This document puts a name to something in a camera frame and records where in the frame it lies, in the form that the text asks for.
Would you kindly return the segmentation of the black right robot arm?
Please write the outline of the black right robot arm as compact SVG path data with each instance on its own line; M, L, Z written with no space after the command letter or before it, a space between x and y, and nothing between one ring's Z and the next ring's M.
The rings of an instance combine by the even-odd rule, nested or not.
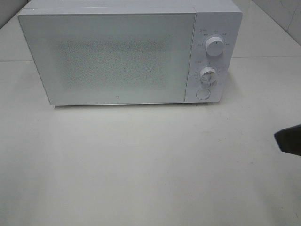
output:
M274 138L282 152L301 156L301 125L282 129Z

